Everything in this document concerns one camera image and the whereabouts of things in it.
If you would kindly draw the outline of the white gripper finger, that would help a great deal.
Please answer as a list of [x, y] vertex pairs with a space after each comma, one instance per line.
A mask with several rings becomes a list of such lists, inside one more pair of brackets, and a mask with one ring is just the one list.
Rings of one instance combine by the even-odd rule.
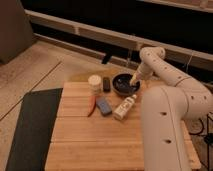
[[131, 80], [130, 80], [130, 85], [133, 86], [133, 85], [135, 85], [137, 82], [138, 82], [137, 75], [134, 74], [133, 77], [132, 77]]

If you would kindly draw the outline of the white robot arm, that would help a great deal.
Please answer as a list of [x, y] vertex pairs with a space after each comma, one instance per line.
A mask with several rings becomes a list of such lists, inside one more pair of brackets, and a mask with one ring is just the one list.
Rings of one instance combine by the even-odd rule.
[[141, 124], [145, 171], [191, 171], [181, 127], [184, 118], [211, 111], [213, 94], [195, 78], [165, 61], [165, 49], [145, 47], [131, 82], [155, 74], [164, 81], [142, 93]]

